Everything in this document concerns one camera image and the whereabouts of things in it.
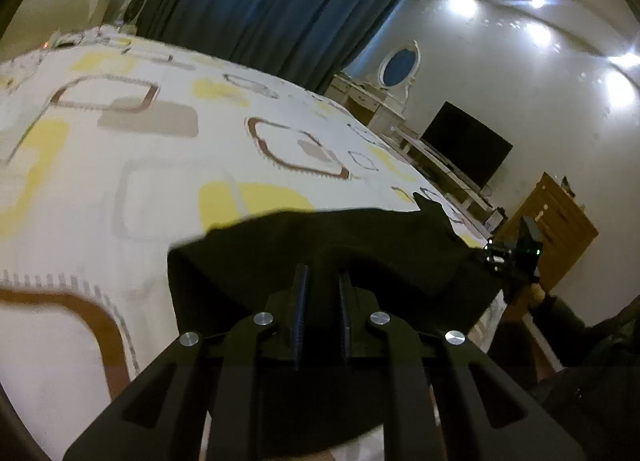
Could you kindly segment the person right hand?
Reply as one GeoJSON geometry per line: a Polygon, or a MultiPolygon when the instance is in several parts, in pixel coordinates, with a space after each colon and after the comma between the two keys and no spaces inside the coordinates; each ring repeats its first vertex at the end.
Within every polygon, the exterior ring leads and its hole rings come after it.
{"type": "Polygon", "coordinates": [[[529,285],[521,294],[520,302],[524,305],[526,311],[539,306],[547,297],[547,293],[538,283],[529,285]]]}

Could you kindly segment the person right forearm dark sleeve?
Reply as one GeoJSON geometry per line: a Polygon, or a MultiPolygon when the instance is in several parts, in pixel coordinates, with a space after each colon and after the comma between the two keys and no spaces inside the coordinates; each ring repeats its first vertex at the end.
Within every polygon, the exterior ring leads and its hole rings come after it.
{"type": "Polygon", "coordinates": [[[580,444],[589,460],[639,458],[639,301],[586,325],[559,297],[528,296],[534,325],[563,369],[537,377],[521,321],[498,325],[488,356],[580,444]]]}

